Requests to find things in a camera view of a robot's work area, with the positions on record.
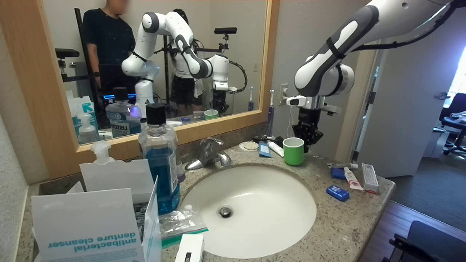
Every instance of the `carpet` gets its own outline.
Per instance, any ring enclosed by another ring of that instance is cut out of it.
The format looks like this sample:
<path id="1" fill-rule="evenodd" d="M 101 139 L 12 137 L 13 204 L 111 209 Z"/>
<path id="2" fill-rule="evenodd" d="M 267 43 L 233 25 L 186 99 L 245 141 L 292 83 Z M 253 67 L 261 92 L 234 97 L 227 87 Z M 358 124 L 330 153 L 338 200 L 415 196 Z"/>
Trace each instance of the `carpet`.
<path id="1" fill-rule="evenodd" d="M 466 231 L 466 161 L 454 157 L 422 158 L 416 175 L 388 178 L 397 185 L 392 200 Z"/>

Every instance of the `black bottle cap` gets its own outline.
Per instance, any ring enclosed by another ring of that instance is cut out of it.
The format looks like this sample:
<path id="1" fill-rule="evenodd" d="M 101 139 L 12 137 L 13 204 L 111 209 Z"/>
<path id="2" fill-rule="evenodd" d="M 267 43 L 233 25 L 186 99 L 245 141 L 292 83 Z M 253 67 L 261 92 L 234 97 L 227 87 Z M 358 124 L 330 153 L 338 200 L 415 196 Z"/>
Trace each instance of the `black bottle cap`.
<path id="1" fill-rule="evenodd" d="M 115 96 L 116 101 L 128 100 L 128 90 L 126 87 L 114 87 L 113 95 Z"/>
<path id="2" fill-rule="evenodd" d="M 167 122 L 165 115 L 165 105 L 150 103 L 146 105 L 147 124 L 161 125 Z"/>

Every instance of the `blue package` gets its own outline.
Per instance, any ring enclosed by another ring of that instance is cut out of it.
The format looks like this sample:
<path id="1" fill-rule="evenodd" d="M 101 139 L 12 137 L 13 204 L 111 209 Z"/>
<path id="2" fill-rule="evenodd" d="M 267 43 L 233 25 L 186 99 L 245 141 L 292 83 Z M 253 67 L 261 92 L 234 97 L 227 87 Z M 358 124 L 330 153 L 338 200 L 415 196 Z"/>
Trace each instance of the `blue package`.
<path id="1" fill-rule="evenodd" d="M 334 198 L 336 198 L 336 199 L 338 199 L 338 200 L 340 200 L 342 202 L 347 200 L 350 197 L 350 194 L 347 191 L 345 191 L 345 190 L 343 190 L 343 189 L 341 189 L 341 188 L 339 188 L 339 187 L 337 187 L 335 185 L 331 185 L 331 186 L 327 187 L 327 194 L 333 196 Z"/>
<path id="2" fill-rule="evenodd" d="M 330 175 L 332 175 L 332 177 L 336 179 L 346 180 L 345 171 L 342 168 L 330 168 Z"/>
<path id="3" fill-rule="evenodd" d="M 268 145 L 264 141 L 259 142 L 259 157 L 271 158 Z"/>

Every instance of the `sink drain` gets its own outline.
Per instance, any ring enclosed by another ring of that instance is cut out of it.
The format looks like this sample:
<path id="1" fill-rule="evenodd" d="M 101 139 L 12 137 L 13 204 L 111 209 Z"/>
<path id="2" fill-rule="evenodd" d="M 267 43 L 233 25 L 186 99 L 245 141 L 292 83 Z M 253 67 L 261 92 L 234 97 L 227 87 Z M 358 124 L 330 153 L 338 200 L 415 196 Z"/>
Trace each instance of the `sink drain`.
<path id="1" fill-rule="evenodd" d="M 219 214 L 223 218 L 229 218 L 233 215 L 233 210 L 231 210 L 229 207 L 221 207 L 219 209 Z"/>

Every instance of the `faucet handle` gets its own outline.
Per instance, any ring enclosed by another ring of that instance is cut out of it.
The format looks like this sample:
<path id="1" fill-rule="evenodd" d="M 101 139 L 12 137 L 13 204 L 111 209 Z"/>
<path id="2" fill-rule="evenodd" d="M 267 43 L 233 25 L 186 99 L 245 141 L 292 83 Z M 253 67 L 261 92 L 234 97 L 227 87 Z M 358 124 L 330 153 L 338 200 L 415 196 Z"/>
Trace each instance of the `faucet handle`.
<path id="1" fill-rule="evenodd" d="M 205 138 L 201 141 L 200 145 L 202 148 L 208 148 L 212 145 L 212 142 L 216 143 L 217 145 L 223 145 L 223 141 L 220 140 L 220 139 L 217 139 L 217 138 L 213 138 L 213 137 L 208 137 L 208 138 Z"/>

